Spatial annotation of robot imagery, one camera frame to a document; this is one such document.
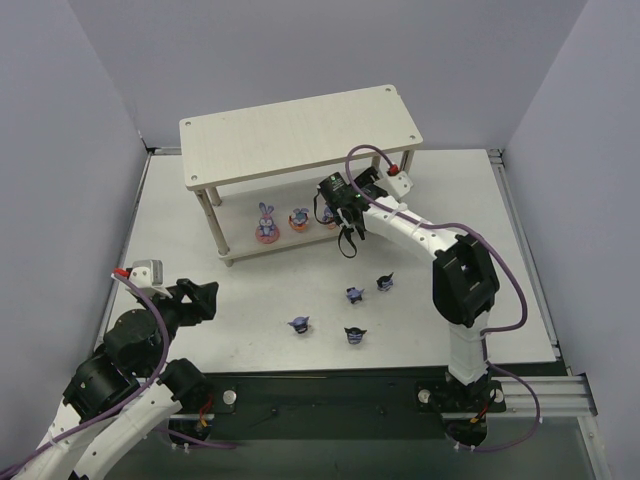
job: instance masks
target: small toy figurine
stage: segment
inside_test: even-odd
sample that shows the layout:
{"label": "small toy figurine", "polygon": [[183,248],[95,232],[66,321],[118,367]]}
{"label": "small toy figurine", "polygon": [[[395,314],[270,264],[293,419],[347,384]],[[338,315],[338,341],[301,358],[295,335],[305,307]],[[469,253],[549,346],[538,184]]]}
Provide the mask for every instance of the small toy figurine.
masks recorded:
{"label": "small toy figurine", "polygon": [[364,288],[362,290],[358,290],[356,287],[347,288],[347,298],[351,305],[362,301],[362,292],[364,292]]}
{"label": "small toy figurine", "polygon": [[268,245],[280,238],[280,230],[274,223],[273,217],[271,217],[271,212],[274,210],[273,205],[267,207],[263,202],[260,202],[259,207],[262,212],[262,218],[260,219],[260,225],[256,228],[256,238],[260,243]]}
{"label": "small toy figurine", "polygon": [[293,213],[289,215],[289,225],[296,232],[304,232],[309,225],[309,209],[308,208],[296,208]]}
{"label": "small toy figurine", "polygon": [[296,317],[293,322],[289,322],[294,330],[298,333],[304,333],[309,330],[309,317]]}
{"label": "small toy figurine", "polygon": [[360,330],[358,327],[345,328],[347,334],[347,342],[349,345],[357,345],[362,341],[362,337],[367,333],[366,330]]}
{"label": "small toy figurine", "polygon": [[331,213],[331,209],[329,207],[324,207],[324,213],[322,214],[321,222],[329,230],[333,230],[337,227],[336,222],[333,221],[333,213]]}
{"label": "small toy figurine", "polygon": [[380,290],[381,292],[388,292],[393,286],[393,279],[391,277],[393,277],[393,272],[391,272],[389,275],[383,275],[378,280],[376,280],[376,283],[378,284],[378,290]]}

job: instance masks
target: lower shelf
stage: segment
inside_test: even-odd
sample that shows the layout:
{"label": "lower shelf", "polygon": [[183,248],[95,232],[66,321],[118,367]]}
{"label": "lower shelf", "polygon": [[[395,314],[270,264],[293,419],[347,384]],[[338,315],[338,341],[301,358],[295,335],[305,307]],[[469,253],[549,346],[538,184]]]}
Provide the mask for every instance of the lower shelf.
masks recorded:
{"label": "lower shelf", "polygon": [[[319,224],[313,215],[313,197],[317,192],[318,182],[323,178],[303,180],[223,197],[222,205],[214,208],[229,245],[229,253],[220,255],[220,259],[237,260],[335,239],[339,229],[332,230]],[[275,207],[271,216],[280,230],[280,238],[270,245],[262,244],[255,238],[255,230],[261,218],[258,207],[260,202]],[[294,208],[309,209],[309,225],[303,232],[296,232],[289,226],[289,215]],[[324,208],[324,201],[319,197],[318,218],[322,218]]]}

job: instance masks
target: bunny figurine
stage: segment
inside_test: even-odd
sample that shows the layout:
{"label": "bunny figurine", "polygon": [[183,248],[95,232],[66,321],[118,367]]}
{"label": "bunny figurine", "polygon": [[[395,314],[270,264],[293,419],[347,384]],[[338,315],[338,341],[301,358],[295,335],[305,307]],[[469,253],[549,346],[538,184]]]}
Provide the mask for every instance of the bunny figurine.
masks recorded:
{"label": "bunny figurine", "polygon": [[308,208],[296,208],[293,213],[289,215],[289,225],[296,232],[303,232],[309,225],[309,209]]}
{"label": "bunny figurine", "polygon": [[271,216],[271,212],[274,210],[273,205],[269,205],[267,207],[263,202],[260,202],[259,207],[262,212],[262,218],[260,219],[260,224],[256,228],[256,239],[260,243],[268,245],[280,238],[280,230],[274,223],[273,217]]}

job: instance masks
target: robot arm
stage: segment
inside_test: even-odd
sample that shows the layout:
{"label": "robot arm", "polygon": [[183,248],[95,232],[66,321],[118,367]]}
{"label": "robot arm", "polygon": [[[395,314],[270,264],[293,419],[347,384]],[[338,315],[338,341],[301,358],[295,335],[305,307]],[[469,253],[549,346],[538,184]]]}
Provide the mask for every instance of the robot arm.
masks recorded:
{"label": "robot arm", "polygon": [[[169,342],[180,326],[197,325],[215,316],[216,282],[199,286],[188,279],[179,279],[175,286],[164,288],[162,263],[156,260],[137,262],[131,269],[116,273],[130,279],[135,290],[129,291],[146,307],[136,290],[151,297],[151,303],[162,315]],[[190,302],[183,303],[184,297]],[[80,364],[65,389],[56,418],[40,444],[51,446],[13,478],[104,478],[156,425],[183,408],[197,409],[205,404],[211,392],[204,375],[188,360],[174,360],[158,382],[119,414],[55,440],[60,434],[117,408],[135,394],[140,388],[136,377],[150,377],[159,363],[164,363],[163,352],[168,345],[163,345],[162,338],[157,320],[149,310],[130,310],[121,315],[105,334],[104,343]],[[0,478],[9,475],[6,471]]]}
{"label": "robot arm", "polygon": [[[422,223],[428,223],[409,211],[406,204],[398,204],[391,196],[376,200],[382,205],[390,207],[394,212],[402,211],[405,215]],[[453,305],[456,303],[453,297],[449,297],[449,301],[441,298],[443,293],[438,292],[438,288],[441,288],[442,285],[436,283],[436,276],[438,273],[443,274],[443,270],[460,268],[461,276],[464,278],[466,269],[471,268],[465,265],[453,265],[453,263],[459,263],[459,259],[454,252],[457,246],[460,245],[461,240],[450,230],[426,231],[374,205],[363,212],[363,218],[367,231],[383,236],[422,260],[434,260],[434,303],[441,313],[443,313],[443,310],[449,309],[449,311],[446,311],[447,316],[445,316],[445,318],[449,317],[447,318],[449,320],[450,345],[449,373],[463,385],[478,381],[487,373],[487,363],[482,350],[481,332],[487,327],[489,311],[483,311],[482,314],[474,317],[471,322],[467,322],[471,324],[470,326],[464,323],[454,323],[462,320],[460,315],[457,314],[458,312],[454,311],[461,305]],[[440,256],[444,257],[444,261],[438,261]],[[458,286],[461,289],[465,288],[464,285]]]}
{"label": "robot arm", "polygon": [[499,289],[489,253],[469,235],[425,230],[398,216],[402,212],[419,223],[430,223],[398,202],[413,186],[406,172],[390,171],[381,179],[370,167],[355,183],[391,213],[369,204],[339,173],[323,180],[318,189],[349,241],[354,230],[362,239],[368,231],[433,261],[433,302],[450,325],[449,372],[462,385],[477,382],[487,374],[481,332]]}

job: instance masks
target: gray wall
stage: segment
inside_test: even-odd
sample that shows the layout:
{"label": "gray wall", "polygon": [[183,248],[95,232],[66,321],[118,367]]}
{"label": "gray wall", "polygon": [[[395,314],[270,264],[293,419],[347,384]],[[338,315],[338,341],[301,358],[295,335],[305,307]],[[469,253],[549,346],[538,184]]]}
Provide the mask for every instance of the gray wall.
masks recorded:
{"label": "gray wall", "polygon": [[385,83],[425,143],[501,147],[585,0],[70,0],[149,146],[178,121]]}
{"label": "gray wall", "polygon": [[563,352],[638,478],[640,3],[590,0],[505,160]]}
{"label": "gray wall", "polygon": [[93,346],[144,159],[67,2],[2,2],[0,469]]}

